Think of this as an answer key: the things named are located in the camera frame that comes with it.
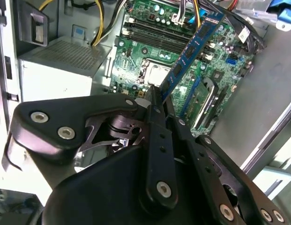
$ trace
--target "vent grille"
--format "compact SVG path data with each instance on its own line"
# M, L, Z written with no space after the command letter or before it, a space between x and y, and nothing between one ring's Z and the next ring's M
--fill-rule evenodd
M100 54L95 49L60 40L52 46L37 52L34 56L83 70L91 70L97 62L95 57L97 55L99 56Z

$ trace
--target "silver screw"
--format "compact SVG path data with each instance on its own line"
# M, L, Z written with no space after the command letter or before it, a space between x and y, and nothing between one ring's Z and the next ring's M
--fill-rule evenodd
M205 137L205 142L208 143L208 144L211 144L211 140L207 137Z
M133 102L131 100L126 100L126 103L128 103L129 105L133 105Z
M182 119L179 119L179 123L183 126L185 125L185 122Z
M60 127L58 135L63 139L71 140L75 137L75 131L70 127Z
M262 215L264 216L264 218L265 218L267 221L269 221L269 222L272 221L272 218L271 218L271 216L269 215L268 212L266 212L265 210L261 210L261 213L262 213Z
M161 111L155 106L154 107L154 109L155 109L155 111L157 112L157 113L160 113Z
M221 204L219 207L221 214L229 221L234 220L234 214L232 213L231 209L224 204Z
M169 198L172 195L170 186L163 181L157 183L157 190L164 198Z
M48 116L44 112L34 112L31 114L31 119L35 123L45 123L48 121Z
M282 215L278 211L273 210L273 213L275 214L278 221L280 221L281 223L285 222L284 218L282 217Z

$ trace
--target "blue ram stick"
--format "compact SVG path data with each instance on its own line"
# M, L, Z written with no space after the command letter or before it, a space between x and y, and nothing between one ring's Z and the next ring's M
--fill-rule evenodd
M222 13L210 12L201 23L160 86L163 103L171 95L223 19Z
M183 108L182 108L182 110L181 110L181 112L179 114L179 116L181 118L184 116L184 113L185 113L185 111L187 109L187 106L189 105L190 100L191 100L191 98L193 96L193 93L194 93L195 89L197 88L197 86L199 85L200 81L201 81L201 78L200 78L200 76L198 76L197 79L194 81L194 83L193 83L193 85L191 87L191 90L189 91L188 97L186 98L186 101L184 103L184 106L183 106Z

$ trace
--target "sticker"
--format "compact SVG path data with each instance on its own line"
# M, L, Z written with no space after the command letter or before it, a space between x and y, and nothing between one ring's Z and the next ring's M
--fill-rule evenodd
M245 26L242 31L240 32L240 34L238 35L239 39L241 40L242 43L244 43L246 41L246 39L248 38L250 34L249 29Z
M254 21L251 18L249 18L249 17L245 18L245 20L248 21L248 23L250 25L253 25L254 24Z
M210 21L210 22L212 22L212 23L216 23L216 24L218 24L218 22L219 22L218 20L213 20L213 19L208 18L208 17L206 18L206 20L207 20L207 21Z

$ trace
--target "motherboard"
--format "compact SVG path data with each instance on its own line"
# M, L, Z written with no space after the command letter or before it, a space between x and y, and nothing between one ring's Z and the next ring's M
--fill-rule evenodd
M151 85L161 85L196 31L187 11L177 18L176 5L133 0L126 8L110 93L142 98ZM253 68L233 28L222 23L172 92L176 115L195 136L208 135L239 81Z

